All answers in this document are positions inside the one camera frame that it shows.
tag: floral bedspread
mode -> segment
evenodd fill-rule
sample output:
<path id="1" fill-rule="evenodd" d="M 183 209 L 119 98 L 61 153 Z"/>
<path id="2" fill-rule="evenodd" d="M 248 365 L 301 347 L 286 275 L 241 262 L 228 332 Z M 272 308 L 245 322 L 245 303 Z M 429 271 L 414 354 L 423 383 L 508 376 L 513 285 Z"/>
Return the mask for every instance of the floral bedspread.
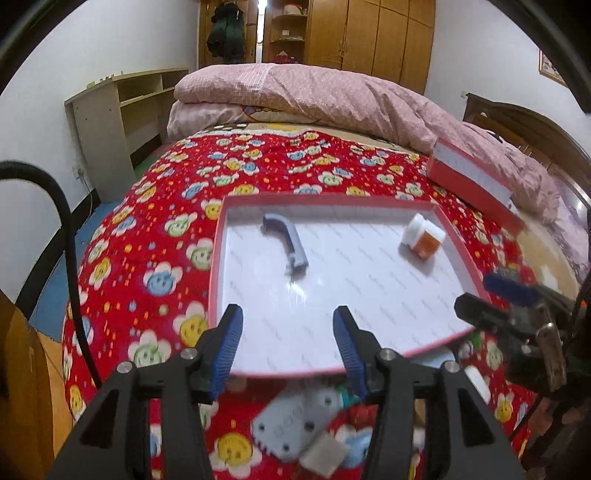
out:
<path id="1" fill-rule="evenodd" d="M 429 200 L 452 221 L 483 274 L 503 265 L 519 270 L 524 281 L 533 281 L 514 238 L 433 184 L 426 176 L 426 161 L 421 155 L 315 131 L 261 134 L 214 129 L 178 142 L 97 228 L 82 261 L 83 321 L 101 377 L 108 377 L 121 361 L 139 367 L 163 362 L 194 346 L 207 328 L 213 237 L 225 195 L 338 192 Z M 504 306 L 498 299 L 494 302 Z M 533 394 L 505 381 L 503 357 L 493 337 L 475 333 L 459 355 L 485 377 L 493 395 L 490 408 L 510 433 Z M 66 399 L 78 419 L 96 388 L 80 354 L 71 314 L 65 319 L 63 369 Z M 282 385 L 234 379 L 218 402 L 202 408 L 217 480 L 311 475 L 297 464 L 280 463 L 262 453 L 252 441 L 252 420 Z M 375 415 L 359 413 L 360 408 L 364 407 L 343 410 L 331 425 L 338 439 L 357 438 L 371 428 Z M 163 478 L 160 413 L 155 407 L 150 424 L 153 476 Z M 516 453 L 527 436 L 525 429 L 514 440 Z M 361 459 L 353 460 L 334 478 L 358 479 Z M 419 453 L 413 463 L 420 470 Z"/>

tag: wooden bed frame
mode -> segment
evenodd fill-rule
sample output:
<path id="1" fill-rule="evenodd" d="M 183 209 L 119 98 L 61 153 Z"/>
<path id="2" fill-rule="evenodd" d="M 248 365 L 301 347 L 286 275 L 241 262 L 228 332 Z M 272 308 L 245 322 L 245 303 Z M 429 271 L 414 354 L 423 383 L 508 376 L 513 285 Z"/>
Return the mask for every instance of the wooden bed frame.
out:
<path id="1" fill-rule="evenodd" d="M 467 96 L 465 122 L 497 133 L 536 159 L 591 210 L 591 157 L 567 132 L 522 106 L 491 102 L 473 93 Z"/>

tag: gray plastic piece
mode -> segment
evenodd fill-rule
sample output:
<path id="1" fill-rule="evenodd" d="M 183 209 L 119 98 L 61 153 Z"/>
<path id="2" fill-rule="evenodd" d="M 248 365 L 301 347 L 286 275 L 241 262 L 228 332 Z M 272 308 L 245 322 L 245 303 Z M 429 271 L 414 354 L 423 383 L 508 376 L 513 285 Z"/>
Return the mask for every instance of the gray plastic piece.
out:
<path id="1" fill-rule="evenodd" d="M 304 271 L 308 266 L 308 258 L 304 252 L 304 247 L 301 245 L 300 236 L 297 234 L 296 226 L 292 221 L 285 218 L 283 215 L 276 213 L 267 213 L 262 218 L 262 230 L 275 230 L 282 235 L 290 245 L 291 252 L 287 255 L 290 263 L 291 273 Z"/>
<path id="2" fill-rule="evenodd" d="M 335 387 L 291 381 L 252 422 L 252 438 L 282 462 L 293 462 L 343 408 Z"/>

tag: gray curved handle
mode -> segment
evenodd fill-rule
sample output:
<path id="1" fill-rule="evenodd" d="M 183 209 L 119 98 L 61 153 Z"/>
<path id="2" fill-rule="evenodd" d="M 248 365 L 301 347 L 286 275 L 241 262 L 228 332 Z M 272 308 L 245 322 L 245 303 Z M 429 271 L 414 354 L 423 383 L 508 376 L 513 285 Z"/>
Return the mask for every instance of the gray curved handle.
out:
<path id="1" fill-rule="evenodd" d="M 290 262 L 291 272 L 296 273 L 298 270 L 305 270 L 308 266 L 308 259 L 304 252 L 304 247 L 301 245 L 300 236 L 297 234 L 296 226 L 292 221 L 285 218 L 283 215 L 276 213 L 267 213 L 262 218 L 263 230 L 275 230 L 281 233 L 290 244 L 291 252 L 287 255 Z"/>

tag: pill bottle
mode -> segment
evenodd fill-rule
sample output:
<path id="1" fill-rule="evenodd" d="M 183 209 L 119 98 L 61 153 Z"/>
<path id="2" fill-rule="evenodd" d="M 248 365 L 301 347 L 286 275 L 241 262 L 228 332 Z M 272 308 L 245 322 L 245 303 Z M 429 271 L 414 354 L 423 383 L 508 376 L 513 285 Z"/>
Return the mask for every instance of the pill bottle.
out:
<path id="1" fill-rule="evenodd" d="M 437 251 L 445 236 L 444 230 L 417 213 L 404 230 L 402 243 L 427 260 Z"/>

